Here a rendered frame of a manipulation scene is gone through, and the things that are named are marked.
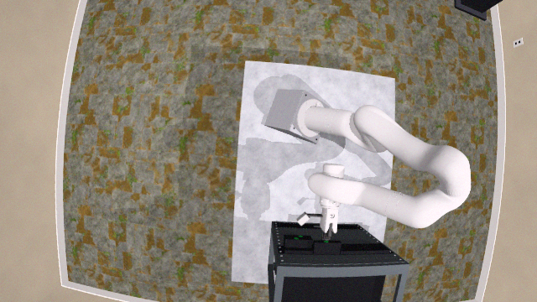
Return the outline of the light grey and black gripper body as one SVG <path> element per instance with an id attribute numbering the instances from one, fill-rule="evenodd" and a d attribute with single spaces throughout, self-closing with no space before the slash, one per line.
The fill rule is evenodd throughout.
<path id="1" fill-rule="evenodd" d="M 322 231 L 324 233 L 327 233 L 329 224 L 332 223 L 332 231 L 336 233 L 339 206 L 329 207 L 329 206 L 323 206 L 321 204 L 321 207 L 322 207 L 321 214 L 323 215 L 323 217 L 321 217 L 320 227 Z"/>

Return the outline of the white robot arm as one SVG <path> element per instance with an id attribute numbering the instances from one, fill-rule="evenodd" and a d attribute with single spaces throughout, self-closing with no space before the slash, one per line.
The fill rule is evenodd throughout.
<path id="1" fill-rule="evenodd" d="M 368 182 L 344 180 L 344 165 L 323 164 L 325 173 L 308 179 L 322 205 L 361 206 L 409 227 L 425 228 L 460 206 L 470 193 L 470 164 L 460 150 L 423 142 L 373 105 L 361 106 L 354 113 L 309 99 L 301 105 L 297 123 L 306 137 L 328 133 L 374 153 L 388 150 L 412 169 L 430 172 L 440 182 L 434 190 L 410 196 Z"/>

